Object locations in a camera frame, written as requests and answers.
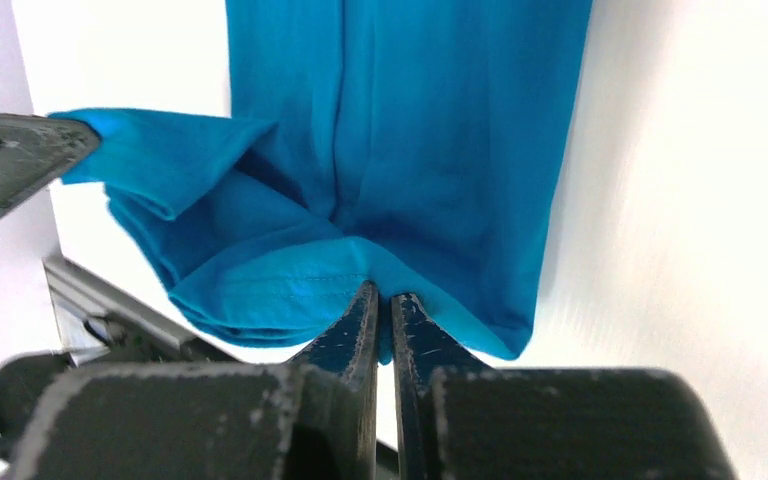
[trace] fabric fold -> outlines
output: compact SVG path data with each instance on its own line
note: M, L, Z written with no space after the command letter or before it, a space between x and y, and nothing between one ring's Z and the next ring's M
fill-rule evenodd
M102 137L64 181L104 182L171 301L225 341L311 340L371 280L514 359L590 3L226 0L233 118L55 114Z

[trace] teal garment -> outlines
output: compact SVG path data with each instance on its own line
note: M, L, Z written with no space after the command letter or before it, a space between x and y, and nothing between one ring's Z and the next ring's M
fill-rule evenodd
M57 114L103 139L64 181L105 182L171 300L223 340L310 340L368 279L513 359L534 324L589 11L227 0L233 118Z

